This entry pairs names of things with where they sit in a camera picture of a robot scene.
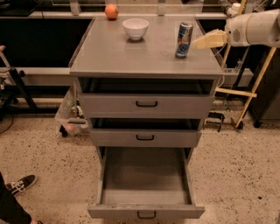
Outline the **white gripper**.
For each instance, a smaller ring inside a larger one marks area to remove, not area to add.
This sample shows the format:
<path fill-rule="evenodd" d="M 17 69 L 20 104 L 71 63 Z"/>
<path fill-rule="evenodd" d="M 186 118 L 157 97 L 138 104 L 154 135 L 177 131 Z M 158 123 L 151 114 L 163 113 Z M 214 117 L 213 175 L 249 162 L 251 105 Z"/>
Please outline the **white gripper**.
<path fill-rule="evenodd" d="M 227 42 L 231 46 L 248 46 L 247 24 L 250 15 L 240 15 L 226 21 L 225 31 L 215 29 L 196 38 L 191 43 L 192 49 L 207 49 L 222 47 Z"/>

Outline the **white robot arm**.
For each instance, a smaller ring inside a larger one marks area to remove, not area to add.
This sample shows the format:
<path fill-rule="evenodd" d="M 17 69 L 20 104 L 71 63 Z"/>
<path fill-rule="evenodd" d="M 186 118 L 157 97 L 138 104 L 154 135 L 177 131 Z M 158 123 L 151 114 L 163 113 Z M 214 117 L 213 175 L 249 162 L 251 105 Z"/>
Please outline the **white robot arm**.
<path fill-rule="evenodd" d="M 242 14 L 226 21 L 224 30 L 215 29 L 192 41 L 192 49 L 263 45 L 280 47 L 280 10 Z"/>

